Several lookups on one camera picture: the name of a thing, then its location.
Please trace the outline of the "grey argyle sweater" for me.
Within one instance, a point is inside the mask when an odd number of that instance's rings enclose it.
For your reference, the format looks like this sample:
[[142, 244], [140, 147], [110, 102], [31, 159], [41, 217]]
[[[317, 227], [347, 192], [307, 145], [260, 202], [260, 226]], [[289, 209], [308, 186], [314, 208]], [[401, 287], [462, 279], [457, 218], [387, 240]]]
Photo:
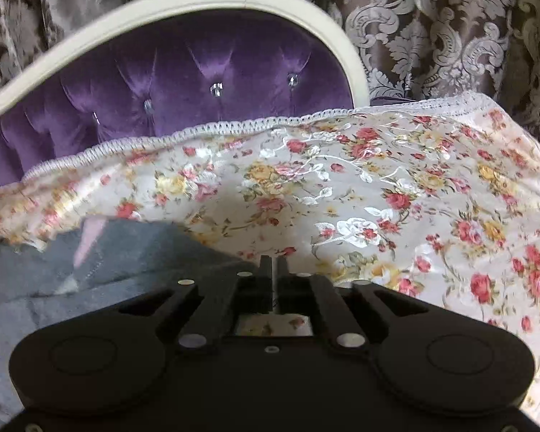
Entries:
[[41, 250], [1, 239], [0, 426], [21, 409], [8, 360], [27, 334], [180, 279], [255, 267], [202, 245], [172, 222], [91, 217]]

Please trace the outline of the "floral bedspread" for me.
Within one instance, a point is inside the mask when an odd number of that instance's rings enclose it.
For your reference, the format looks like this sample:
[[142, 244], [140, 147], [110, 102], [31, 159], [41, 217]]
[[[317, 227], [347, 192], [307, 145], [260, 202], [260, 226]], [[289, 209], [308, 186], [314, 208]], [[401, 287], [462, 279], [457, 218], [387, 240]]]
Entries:
[[91, 217], [172, 222], [509, 330], [536, 359], [523, 409], [540, 424], [540, 144], [486, 96], [116, 139], [0, 188], [9, 243], [41, 250]]

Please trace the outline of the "purple tufted headboard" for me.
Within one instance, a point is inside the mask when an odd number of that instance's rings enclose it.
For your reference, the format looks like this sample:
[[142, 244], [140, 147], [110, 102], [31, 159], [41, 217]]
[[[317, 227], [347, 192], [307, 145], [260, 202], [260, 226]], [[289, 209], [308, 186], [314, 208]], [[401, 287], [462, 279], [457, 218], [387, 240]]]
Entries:
[[307, 0], [136, 0], [0, 89], [0, 186], [113, 139], [369, 102], [356, 48]]

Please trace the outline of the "damask patterned curtain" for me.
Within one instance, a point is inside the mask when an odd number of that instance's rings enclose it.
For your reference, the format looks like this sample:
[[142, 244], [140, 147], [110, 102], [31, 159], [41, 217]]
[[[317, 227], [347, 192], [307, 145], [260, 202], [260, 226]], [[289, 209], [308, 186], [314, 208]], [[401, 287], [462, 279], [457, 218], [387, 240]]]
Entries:
[[[0, 0], [0, 88], [132, 0]], [[375, 98], [492, 96], [540, 142], [540, 0], [308, 0], [355, 45]]]

